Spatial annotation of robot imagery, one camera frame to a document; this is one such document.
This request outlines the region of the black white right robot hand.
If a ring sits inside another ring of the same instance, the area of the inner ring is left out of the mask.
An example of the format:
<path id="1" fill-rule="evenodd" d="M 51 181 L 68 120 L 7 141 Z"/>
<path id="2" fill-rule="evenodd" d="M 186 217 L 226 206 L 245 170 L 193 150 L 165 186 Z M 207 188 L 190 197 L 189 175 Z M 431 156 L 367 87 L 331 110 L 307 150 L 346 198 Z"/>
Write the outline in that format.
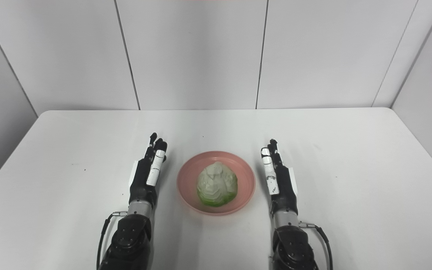
<path id="1" fill-rule="evenodd" d="M 287 210 L 298 214 L 297 195 L 291 181 L 291 173 L 283 164 L 278 151 L 278 143 L 271 139 L 266 147 L 261 149 L 264 174 L 270 195 L 270 214 Z"/>

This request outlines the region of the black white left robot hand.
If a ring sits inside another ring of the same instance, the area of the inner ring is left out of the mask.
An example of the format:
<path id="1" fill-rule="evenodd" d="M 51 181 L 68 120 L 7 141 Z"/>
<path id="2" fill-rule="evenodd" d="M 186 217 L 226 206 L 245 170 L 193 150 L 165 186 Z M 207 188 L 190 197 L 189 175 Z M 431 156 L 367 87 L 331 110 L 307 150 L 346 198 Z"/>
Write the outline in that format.
<path id="1" fill-rule="evenodd" d="M 145 201 L 154 207 L 157 203 L 156 185 L 166 161 L 168 144 L 157 133 L 150 136 L 144 157 L 136 162 L 133 181 L 130 185 L 129 203 Z"/>

